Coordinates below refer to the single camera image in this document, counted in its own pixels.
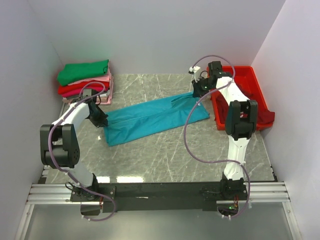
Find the teal t shirt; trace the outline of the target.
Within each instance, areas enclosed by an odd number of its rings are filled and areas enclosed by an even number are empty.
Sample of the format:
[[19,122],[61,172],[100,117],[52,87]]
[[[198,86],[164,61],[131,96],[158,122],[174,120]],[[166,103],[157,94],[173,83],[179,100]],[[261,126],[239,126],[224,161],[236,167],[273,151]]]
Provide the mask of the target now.
[[181,127],[196,102],[188,92],[109,111],[104,128],[106,143],[113,147]]

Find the grey white folded t shirt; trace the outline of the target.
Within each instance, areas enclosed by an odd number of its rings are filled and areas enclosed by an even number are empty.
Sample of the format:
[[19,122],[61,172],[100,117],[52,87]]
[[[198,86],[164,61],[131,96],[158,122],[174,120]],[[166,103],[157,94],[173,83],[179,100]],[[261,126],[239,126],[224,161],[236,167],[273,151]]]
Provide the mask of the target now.
[[[109,94],[110,94],[110,90],[107,90],[107,91],[105,91],[105,92],[103,92],[101,95],[100,95],[100,97],[101,98],[104,98],[104,97],[108,97],[109,96]],[[79,94],[64,94],[64,95],[62,95],[62,98],[63,99],[67,99],[67,100],[70,100],[70,99],[77,99],[77,98],[79,98]]]

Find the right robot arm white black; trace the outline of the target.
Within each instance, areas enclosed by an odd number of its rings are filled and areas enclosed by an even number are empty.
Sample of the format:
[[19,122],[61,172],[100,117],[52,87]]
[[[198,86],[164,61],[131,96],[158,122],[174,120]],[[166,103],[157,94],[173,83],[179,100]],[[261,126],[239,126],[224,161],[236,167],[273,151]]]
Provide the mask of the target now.
[[228,104],[225,120],[225,132],[229,140],[227,163],[219,189],[209,193],[220,194],[222,198],[230,200],[236,194],[247,192],[243,167],[247,146],[252,134],[256,131],[258,103],[244,95],[235,83],[234,76],[223,71],[220,61],[212,61],[208,64],[207,77],[202,76],[197,66],[193,71],[198,74],[198,79],[191,82],[194,98],[201,98],[210,90],[216,89]]

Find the red plastic bin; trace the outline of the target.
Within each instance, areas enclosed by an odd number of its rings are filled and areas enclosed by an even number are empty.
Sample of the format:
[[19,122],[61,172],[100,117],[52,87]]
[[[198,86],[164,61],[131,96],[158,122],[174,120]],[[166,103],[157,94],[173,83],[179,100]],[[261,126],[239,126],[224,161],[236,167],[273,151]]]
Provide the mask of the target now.
[[254,69],[250,66],[236,66],[235,67],[235,83],[236,84],[255,84],[259,88],[261,94],[263,95],[258,80],[256,78]]

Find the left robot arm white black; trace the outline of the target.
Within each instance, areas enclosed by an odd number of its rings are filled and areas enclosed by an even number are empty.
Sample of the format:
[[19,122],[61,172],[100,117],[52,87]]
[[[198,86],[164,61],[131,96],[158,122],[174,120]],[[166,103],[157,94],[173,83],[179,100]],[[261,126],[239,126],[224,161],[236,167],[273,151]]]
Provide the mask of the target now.
[[59,119],[40,127],[40,157],[43,165],[59,170],[72,180],[72,193],[85,201],[94,201],[102,194],[97,177],[80,161],[77,129],[85,120],[96,128],[108,126],[108,115],[96,103],[107,89],[103,87],[100,92],[92,90],[91,95],[84,95],[88,89],[85,86],[80,90],[78,98],[71,101]]

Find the red folded t shirt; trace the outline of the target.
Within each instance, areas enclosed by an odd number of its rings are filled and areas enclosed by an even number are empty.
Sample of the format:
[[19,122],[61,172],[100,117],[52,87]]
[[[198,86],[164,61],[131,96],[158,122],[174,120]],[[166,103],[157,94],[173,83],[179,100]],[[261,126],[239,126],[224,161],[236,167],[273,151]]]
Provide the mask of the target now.
[[72,84],[72,85],[66,85],[66,86],[59,86],[58,87],[58,94],[63,95],[68,92],[74,91],[74,90],[81,90],[86,84],[89,84],[87,87],[88,88],[98,88],[102,89],[103,86],[105,86],[106,89],[109,88],[110,82],[105,82],[105,81],[88,81],[88,82],[80,82],[77,84]]

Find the aluminium frame rail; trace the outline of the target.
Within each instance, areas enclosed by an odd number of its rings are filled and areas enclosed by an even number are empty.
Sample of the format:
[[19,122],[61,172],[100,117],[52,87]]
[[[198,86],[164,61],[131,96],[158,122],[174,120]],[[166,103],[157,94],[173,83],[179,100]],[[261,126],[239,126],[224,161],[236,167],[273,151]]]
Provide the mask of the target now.
[[[181,127],[109,147],[103,130],[84,122],[78,130],[81,157],[100,182],[191,183],[222,177],[228,138],[213,119],[189,125],[184,146]],[[111,219],[81,218],[79,203],[70,202],[67,177],[44,167],[41,181],[31,186],[18,227],[18,240],[299,240],[301,234],[284,182],[277,181],[262,136],[255,133],[247,148],[252,186],[249,206],[233,220],[216,211],[120,211]]]

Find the magenta folded t shirt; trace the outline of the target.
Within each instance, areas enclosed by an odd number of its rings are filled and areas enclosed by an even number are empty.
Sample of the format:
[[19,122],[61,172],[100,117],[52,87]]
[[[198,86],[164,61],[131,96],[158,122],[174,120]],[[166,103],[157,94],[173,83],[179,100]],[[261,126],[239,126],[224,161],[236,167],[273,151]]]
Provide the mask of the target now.
[[[59,95],[65,95],[65,94],[70,94],[70,95],[74,95],[74,94],[80,94],[82,88],[70,88],[70,87],[62,87],[59,86],[58,88],[58,94]],[[86,87],[85,89],[92,89],[94,90],[96,93],[101,92],[102,90],[107,91],[109,88],[108,87],[98,87],[98,86],[89,86]]]

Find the green folded t shirt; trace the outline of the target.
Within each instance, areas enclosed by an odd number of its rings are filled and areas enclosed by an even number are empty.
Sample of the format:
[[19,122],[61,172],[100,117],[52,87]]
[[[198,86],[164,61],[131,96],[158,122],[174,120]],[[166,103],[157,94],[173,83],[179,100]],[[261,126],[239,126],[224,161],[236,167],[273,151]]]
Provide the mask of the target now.
[[61,86],[104,76],[109,69],[109,60],[84,63],[68,63],[57,75],[57,81]]

